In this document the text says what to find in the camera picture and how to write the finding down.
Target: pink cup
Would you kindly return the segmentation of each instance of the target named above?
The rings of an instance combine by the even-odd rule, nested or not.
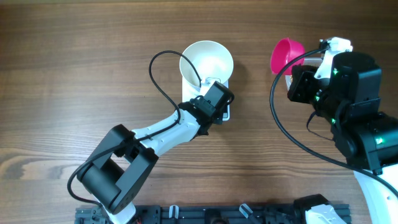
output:
[[[282,68],[288,64],[291,60],[304,54],[304,46],[297,41],[290,40],[289,38],[284,38],[278,42],[272,51],[271,56],[271,71],[274,74],[278,74]],[[295,62],[293,65],[303,64],[304,58]],[[292,74],[292,66],[290,66],[284,75]]]

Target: white cup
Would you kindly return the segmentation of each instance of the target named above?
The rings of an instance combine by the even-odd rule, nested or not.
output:
[[[195,96],[204,96],[215,81],[224,84],[232,75],[234,61],[231,53],[217,42],[196,42],[187,47],[182,54],[192,62],[201,78],[200,88],[199,79],[192,66],[181,57],[180,72],[190,87],[188,91]]]

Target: green led light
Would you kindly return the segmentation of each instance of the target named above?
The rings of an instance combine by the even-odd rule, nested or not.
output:
[[[381,144],[381,143],[383,143],[383,139],[382,138],[377,138],[376,139],[376,144]]]

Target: wooden table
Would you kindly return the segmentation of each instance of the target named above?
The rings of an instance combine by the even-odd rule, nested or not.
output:
[[[306,195],[349,203],[369,223],[353,173],[293,145],[269,110],[275,44],[290,37],[307,50],[339,36],[383,68],[381,109],[398,116],[398,6],[394,1],[190,1],[0,7],[0,222],[71,223],[83,205],[67,179],[115,125],[130,129],[170,115],[147,68],[162,50],[198,40],[223,44],[234,58],[231,120],[160,158],[136,205],[292,202]],[[179,58],[154,64],[159,85],[181,100]],[[344,161],[332,142],[305,129],[312,107],[275,94],[285,127],[314,150]],[[331,136],[316,118],[311,128]],[[117,159],[122,166],[127,164]],[[78,195],[90,197],[74,181]]]

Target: wood grain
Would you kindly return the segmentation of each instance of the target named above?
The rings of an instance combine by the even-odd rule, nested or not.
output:
[[[148,77],[149,61],[198,40],[232,53],[231,121],[162,156],[134,203],[291,202],[321,193],[349,203],[354,223],[370,223],[352,172],[308,155],[278,130],[269,60],[284,37],[308,50],[318,39],[349,38],[383,68],[381,109],[398,116],[397,11],[394,1],[354,0],[0,6],[1,223],[71,223],[82,204],[67,193],[69,175],[113,126],[140,128],[172,112]],[[180,101],[178,58],[159,58],[153,74]],[[309,105],[291,103],[283,84],[275,98],[297,139],[343,161],[330,142],[307,133]],[[311,128],[330,136],[321,118]],[[73,188],[89,197],[78,182]]]

